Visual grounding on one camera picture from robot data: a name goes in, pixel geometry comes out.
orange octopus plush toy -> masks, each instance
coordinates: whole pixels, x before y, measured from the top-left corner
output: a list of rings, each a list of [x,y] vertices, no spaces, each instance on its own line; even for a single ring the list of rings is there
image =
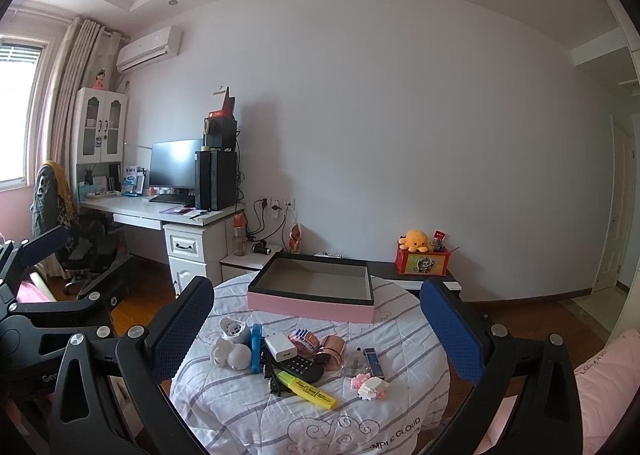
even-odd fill
[[[429,253],[429,237],[420,229],[409,229],[406,236],[399,239],[400,249],[408,249],[409,253],[420,251]]]

blue tape roll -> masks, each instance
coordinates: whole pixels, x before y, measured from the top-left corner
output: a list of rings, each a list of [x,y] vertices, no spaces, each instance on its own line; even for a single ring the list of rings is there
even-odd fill
[[[254,323],[251,327],[251,371],[260,373],[260,343],[262,342],[262,325]]]

black keyboard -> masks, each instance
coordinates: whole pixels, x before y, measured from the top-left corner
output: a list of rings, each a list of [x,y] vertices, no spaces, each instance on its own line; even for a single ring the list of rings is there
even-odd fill
[[[179,193],[161,193],[149,199],[149,202],[170,202],[172,204],[184,204],[188,207],[195,205],[195,196],[181,195]]]

yellow cloth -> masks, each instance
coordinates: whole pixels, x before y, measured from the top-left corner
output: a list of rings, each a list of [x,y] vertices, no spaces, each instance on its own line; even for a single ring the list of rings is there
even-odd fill
[[[65,171],[55,161],[46,161],[47,164],[53,170],[53,174],[56,176],[56,184],[58,185],[58,195],[62,197],[65,202],[66,217],[71,221],[76,216],[76,209],[74,203],[71,200],[71,194],[69,193],[69,186],[66,183]]]

yellow highlighter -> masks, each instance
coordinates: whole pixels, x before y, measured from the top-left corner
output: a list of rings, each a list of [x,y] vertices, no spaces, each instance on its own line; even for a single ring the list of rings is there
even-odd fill
[[[335,398],[318,390],[316,387],[305,383],[302,379],[295,375],[288,374],[285,371],[275,371],[276,377],[296,395],[308,400],[310,403],[322,406],[327,410],[331,410],[336,403]]]

